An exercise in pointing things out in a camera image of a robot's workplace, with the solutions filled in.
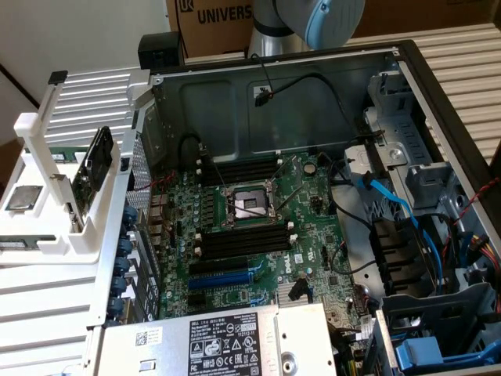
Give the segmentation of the grey slotted disk bay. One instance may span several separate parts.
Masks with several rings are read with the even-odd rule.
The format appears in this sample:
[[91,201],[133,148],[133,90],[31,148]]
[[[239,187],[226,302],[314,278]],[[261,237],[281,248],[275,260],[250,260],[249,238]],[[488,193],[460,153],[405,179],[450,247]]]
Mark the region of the grey slotted disk bay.
[[501,376],[498,363],[453,371],[404,374],[395,350],[411,338],[435,337],[443,356],[476,353],[501,339],[501,297],[488,283],[429,298],[383,298],[363,361],[372,376]]

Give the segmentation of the silver CPU chip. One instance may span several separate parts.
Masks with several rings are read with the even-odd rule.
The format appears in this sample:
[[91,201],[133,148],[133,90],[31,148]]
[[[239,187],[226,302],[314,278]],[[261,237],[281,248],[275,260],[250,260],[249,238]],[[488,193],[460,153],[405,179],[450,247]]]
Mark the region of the silver CPU chip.
[[43,186],[17,186],[9,199],[6,210],[13,212],[32,210],[42,189]]

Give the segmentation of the open black PC case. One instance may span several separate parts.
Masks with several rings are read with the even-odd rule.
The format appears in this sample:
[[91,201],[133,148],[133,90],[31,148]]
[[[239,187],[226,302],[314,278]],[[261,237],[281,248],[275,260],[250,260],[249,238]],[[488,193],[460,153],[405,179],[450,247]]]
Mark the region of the open black PC case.
[[[452,174],[436,208],[412,209],[395,194],[381,160],[378,138],[365,119],[372,105],[369,79],[400,71],[426,117],[434,145]],[[427,261],[434,267],[433,293],[450,295],[488,283],[501,297],[501,175],[493,174],[467,134],[447,96],[411,42],[360,49],[307,52],[276,59],[253,55],[235,63],[173,67],[148,74],[139,89],[132,130],[121,152],[127,186],[114,203],[120,222],[107,224],[99,274],[108,285],[105,316],[93,374],[105,330],[149,323],[159,316],[160,259],[149,234],[150,200],[156,180],[166,172],[193,169],[205,145],[212,157],[226,160],[261,155],[307,153],[334,161],[330,191],[340,211],[348,261],[355,282],[372,301],[371,330],[364,341],[350,342],[327,329],[336,376],[372,376],[362,366],[376,320],[387,296],[369,235],[375,219],[408,220]],[[136,224],[122,224],[124,206],[138,212]],[[132,253],[123,276],[127,290],[110,293],[117,242],[127,237]],[[111,297],[121,298],[120,316],[109,316]]]

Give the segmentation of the grey metal disk bay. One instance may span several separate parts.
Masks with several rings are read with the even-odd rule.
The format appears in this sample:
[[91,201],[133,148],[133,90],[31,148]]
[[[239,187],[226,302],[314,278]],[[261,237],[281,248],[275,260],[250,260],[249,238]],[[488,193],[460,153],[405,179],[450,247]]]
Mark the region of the grey metal disk bay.
[[395,194],[412,209],[436,208],[452,174],[434,145],[426,117],[404,74],[382,71],[369,79],[365,119],[378,138],[381,160]]

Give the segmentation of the printed cardboard box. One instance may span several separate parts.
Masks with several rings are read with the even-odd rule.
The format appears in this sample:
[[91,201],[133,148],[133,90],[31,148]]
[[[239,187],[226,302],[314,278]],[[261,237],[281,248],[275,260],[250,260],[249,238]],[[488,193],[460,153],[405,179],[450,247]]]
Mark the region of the printed cardboard box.
[[165,0],[169,25],[180,31],[189,58],[247,49],[254,0]]

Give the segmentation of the long blue expansion slot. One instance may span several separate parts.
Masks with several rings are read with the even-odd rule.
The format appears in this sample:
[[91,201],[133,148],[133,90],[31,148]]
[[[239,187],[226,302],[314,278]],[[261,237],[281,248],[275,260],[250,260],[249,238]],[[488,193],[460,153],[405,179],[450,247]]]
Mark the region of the long blue expansion slot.
[[254,273],[250,271],[223,273],[220,275],[193,278],[188,281],[188,289],[190,291],[195,291],[217,287],[251,284],[253,280]]

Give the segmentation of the plain cardboard box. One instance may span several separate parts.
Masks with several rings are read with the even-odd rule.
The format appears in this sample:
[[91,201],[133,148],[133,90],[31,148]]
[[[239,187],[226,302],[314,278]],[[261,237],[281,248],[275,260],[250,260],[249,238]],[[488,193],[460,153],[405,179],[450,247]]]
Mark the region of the plain cardboard box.
[[353,36],[488,24],[500,5],[501,0],[366,0]]

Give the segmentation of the green graphics card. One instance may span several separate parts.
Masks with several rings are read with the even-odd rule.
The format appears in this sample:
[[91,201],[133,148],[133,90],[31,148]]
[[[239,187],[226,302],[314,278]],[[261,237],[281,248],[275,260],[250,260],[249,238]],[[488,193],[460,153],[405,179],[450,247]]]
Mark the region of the green graphics card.
[[86,215],[97,194],[92,185],[90,168],[82,161],[73,180],[63,174],[53,174],[50,180],[56,184],[61,194],[63,206],[70,219],[71,232],[80,233],[85,227]]

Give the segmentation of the silver rear port block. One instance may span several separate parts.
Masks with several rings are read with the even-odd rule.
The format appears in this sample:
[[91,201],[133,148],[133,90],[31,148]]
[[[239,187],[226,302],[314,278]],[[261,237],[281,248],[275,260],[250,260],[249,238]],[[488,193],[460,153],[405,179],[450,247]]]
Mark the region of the silver rear port block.
[[152,196],[149,216],[149,234],[155,252],[159,255],[165,246],[165,237],[168,231],[168,196],[159,193]]

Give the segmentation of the white plastic parts rack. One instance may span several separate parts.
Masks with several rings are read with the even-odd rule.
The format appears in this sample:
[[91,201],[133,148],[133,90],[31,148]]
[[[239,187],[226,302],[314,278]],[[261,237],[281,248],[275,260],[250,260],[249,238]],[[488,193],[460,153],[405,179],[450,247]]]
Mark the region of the white plastic parts rack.
[[[13,128],[22,149],[0,200],[0,235],[54,235],[56,239],[39,241],[38,251],[0,251],[0,266],[92,264],[99,259],[107,224],[121,220],[123,207],[114,203],[114,196],[117,189],[127,186],[121,146],[132,126],[131,86],[132,69],[68,73],[64,83],[48,84],[36,112],[18,117]],[[110,128],[114,141],[113,160],[86,215],[84,229],[72,233],[61,194],[50,176],[63,174],[73,180],[85,154],[77,153],[75,163],[56,163],[49,147],[89,149],[103,126]],[[6,210],[17,186],[43,186],[32,210]]]

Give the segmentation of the CPU socket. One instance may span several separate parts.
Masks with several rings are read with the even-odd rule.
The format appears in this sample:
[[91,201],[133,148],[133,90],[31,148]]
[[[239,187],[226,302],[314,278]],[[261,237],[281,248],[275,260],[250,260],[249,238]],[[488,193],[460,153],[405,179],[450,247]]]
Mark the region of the CPU socket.
[[283,220],[275,199],[276,186],[271,179],[223,186],[226,228],[274,225]]

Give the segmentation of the green motherboard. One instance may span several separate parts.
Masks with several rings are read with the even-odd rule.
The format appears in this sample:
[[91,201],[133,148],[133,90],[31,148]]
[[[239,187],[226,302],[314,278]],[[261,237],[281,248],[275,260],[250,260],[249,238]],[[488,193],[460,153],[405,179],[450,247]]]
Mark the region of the green motherboard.
[[[308,303],[322,305],[327,323],[350,342],[364,341],[371,330],[372,301],[355,282],[356,268],[348,261],[348,243],[344,238],[340,211],[332,207],[330,184],[337,164],[329,158],[307,153],[277,154],[278,166],[295,156],[274,182],[279,206],[296,188],[302,190],[278,213],[289,230],[292,248],[259,255],[240,256],[248,260],[247,270],[254,273],[251,284],[190,291],[193,278],[223,273],[189,275],[189,265],[206,262],[202,255],[201,233],[233,230],[222,226],[225,218],[220,190],[222,185],[206,186],[203,171],[211,166],[168,171],[160,176],[153,195],[168,196],[168,231],[160,252],[160,302],[162,319],[228,309],[278,305],[279,284],[308,281]],[[304,165],[316,166],[314,175],[306,175]],[[207,304],[188,307],[187,296],[204,293]]]

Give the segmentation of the long black expansion slot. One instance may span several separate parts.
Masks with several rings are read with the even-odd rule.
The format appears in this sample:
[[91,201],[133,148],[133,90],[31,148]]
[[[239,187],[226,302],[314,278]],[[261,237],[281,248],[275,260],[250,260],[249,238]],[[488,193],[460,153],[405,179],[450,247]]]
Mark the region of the long black expansion slot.
[[233,271],[247,270],[249,263],[247,258],[223,258],[206,262],[197,262],[189,265],[189,275],[197,276],[203,274],[227,273]]

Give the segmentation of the black box device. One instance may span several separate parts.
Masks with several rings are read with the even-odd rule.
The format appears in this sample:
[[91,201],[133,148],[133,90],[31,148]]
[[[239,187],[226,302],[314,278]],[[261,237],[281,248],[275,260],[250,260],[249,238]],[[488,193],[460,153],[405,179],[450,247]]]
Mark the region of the black box device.
[[142,70],[162,70],[184,64],[181,35],[178,31],[143,35],[137,53]]

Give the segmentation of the black fan shroud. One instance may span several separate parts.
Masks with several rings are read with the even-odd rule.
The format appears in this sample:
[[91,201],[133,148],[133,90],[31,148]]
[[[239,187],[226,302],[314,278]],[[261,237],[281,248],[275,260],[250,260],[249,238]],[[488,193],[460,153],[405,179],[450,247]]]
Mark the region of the black fan shroud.
[[434,267],[427,261],[408,220],[375,219],[369,240],[387,296],[425,298],[433,293]]

